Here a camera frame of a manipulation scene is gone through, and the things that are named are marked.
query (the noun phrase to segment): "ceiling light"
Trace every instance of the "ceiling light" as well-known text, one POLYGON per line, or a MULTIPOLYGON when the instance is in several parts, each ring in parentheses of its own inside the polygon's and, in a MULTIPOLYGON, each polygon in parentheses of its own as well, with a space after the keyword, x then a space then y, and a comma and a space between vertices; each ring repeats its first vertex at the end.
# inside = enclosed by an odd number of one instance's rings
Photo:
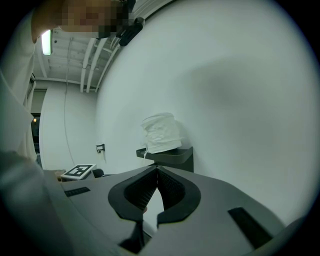
POLYGON ((46 31, 41 36, 42 52, 44 55, 52 54, 52 30, 46 31))

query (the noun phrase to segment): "black slot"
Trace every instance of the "black slot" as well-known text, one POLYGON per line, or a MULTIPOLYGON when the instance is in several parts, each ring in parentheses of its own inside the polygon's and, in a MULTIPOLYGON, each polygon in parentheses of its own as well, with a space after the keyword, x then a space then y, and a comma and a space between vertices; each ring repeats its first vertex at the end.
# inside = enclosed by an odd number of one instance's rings
POLYGON ((79 194, 82 194, 82 193, 86 193, 86 192, 89 192, 89 191, 90 191, 90 189, 87 188, 86 186, 84 186, 84 187, 80 187, 80 188, 64 191, 64 193, 65 193, 65 195, 67 197, 72 197, 72 196, 79 195, 79 194))
POLYGON ((272 239, 264 228, 242 207, 228 210, 228 213, 255 249, 272 239))

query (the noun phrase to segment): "white crumpled bag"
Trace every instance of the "white crumpled bag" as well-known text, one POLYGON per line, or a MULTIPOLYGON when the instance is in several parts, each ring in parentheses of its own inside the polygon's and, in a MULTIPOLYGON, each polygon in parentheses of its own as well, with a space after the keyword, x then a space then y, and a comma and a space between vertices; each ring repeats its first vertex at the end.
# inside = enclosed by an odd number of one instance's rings
POLYGON ((171 113, 159 113, 143 120, 146 151, 154 154, 182 146, 175 117, 171 113))

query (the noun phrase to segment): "cable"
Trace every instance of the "cable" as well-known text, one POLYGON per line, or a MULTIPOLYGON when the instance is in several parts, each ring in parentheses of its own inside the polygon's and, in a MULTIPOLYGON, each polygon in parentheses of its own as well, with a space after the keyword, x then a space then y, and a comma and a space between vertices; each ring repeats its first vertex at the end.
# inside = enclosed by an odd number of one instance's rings
POLYGON ((72 157, 71 154, 71 150, 70 150, 70 146, 69 146, 69 141, 68 141, 68 135, 67 135, 67 128, 66 128, 66 102, 67 102, 67 91, 68 91, 68 74, 69 74, 69 62, 70 62, 70 46, 71 46, 71 42, 73 40, 73 37, 70 37, 70 41, 69 41, 69 46, 68 46, 68 53, 67 53, 67 68, 66 68, 66 77, 65 77, 65 81, 66 81, 66 87, 65 87, 65 94, 64 94, 64 108, 63 108, 63 120, 64 120, 64 133, 65 133, 65 139, 66 139, 66 144, 68 146, 68 150, 69 150, 69 154, 71 157, 71 160, 73 162, 73 165, 75 165, 75 161, 72 157))

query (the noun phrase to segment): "fluorescent light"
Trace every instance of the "fluorescent light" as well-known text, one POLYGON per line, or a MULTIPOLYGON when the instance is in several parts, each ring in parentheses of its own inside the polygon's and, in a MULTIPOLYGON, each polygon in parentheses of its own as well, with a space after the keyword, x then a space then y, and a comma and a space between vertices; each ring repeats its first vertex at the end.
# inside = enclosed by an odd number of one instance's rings
POLYGON ((52 54, 52 31, 48 30, 41 36, 42 52, 44 55, 52 54))

